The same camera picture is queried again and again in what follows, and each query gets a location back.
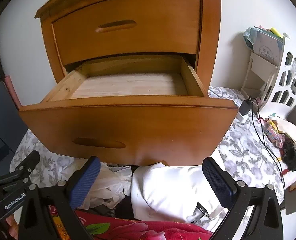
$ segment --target green leaf print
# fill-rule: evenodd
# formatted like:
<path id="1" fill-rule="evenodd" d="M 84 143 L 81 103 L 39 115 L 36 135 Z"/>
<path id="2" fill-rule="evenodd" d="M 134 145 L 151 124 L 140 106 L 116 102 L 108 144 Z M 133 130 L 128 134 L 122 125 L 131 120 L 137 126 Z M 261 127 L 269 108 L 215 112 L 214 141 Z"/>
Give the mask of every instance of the green leaf print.
<path id="1" fill-rule="evenodd" d="M 91 224 L 86 226 L 87 231 L 91 235 L 100 235 L 109 229 L 110 223 Z"/>

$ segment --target blue gripper pad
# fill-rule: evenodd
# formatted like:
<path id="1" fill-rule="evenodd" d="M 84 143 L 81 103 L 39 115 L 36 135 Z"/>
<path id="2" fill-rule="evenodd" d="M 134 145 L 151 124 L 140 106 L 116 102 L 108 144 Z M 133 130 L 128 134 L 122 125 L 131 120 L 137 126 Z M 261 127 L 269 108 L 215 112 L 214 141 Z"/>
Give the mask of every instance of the blue gripper pad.
<path id="1" fill-rule="evenodd" d="M 223 171 L 211 157 L 203 160 L 202 171 L 221 206 L 230 209 L 237 192 L 235 180 L 228 172 Z"/>
<path id="2" fill-rule="evenodd" d="M 99 158 L 91 156 L 84 166 L 80 170 L 75 171 L 68 180 L 66 192 L 69 204 L 73 210 L 82 205 L 100 172 L 100 166 Z"/>

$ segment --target yellow-green object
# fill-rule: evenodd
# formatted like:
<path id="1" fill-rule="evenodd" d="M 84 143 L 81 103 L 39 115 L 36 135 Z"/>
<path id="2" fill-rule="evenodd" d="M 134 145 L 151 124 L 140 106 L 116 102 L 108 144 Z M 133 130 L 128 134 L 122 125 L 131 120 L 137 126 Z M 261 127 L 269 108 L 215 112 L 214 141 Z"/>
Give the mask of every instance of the yellow-green object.
<path id="1" fill-rule="evenodd" d="M 283 35 L 281 35 L 276 28 L 272 27 L 270 31 L 280 38 L 283 38 Z"/>

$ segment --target drawer handle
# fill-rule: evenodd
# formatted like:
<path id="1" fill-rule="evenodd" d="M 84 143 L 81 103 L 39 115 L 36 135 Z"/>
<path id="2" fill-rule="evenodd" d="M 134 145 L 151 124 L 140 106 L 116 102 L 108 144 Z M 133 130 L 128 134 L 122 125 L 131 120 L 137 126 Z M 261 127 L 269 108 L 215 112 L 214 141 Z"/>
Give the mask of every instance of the drawer handle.
<path id="1" fill-rule="evenodd" d="M 114 149 L 122 149 L 126 147 L 126 145 L 120 141 L 99 140 L 99 139 L 93 139 L 93 138 L 76 138 L 72 142 L 78 145 L 92 146 L 92 147 L 103 147 L 103 148 L 114 148 Z"/>
<path id="2" fill-rule="evenodd" d="M 122 29 L 130 29 L 136 26 L 137 26 L 137 23 L 134 20 L 123 20 L 123 21 L 117 21 L 117 22 L 99 25 L 96 28 L 96 32 L 105 33 L 105 32 L 111 32 L 111 31 L 122 30 Z"/>

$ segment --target open drawer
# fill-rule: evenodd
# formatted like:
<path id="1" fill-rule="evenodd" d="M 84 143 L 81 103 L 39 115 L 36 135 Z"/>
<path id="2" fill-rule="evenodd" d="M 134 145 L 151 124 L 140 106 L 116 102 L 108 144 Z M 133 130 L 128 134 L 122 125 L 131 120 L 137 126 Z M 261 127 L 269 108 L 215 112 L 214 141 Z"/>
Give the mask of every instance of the open drawer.
<path id="1" fill-rule="evenodd" d="M 132 55 L 84 62 L 20 115 L 58 154 L 176 166 L 211 155 L 237 111 L 209 98 L 182 56 Z"/>

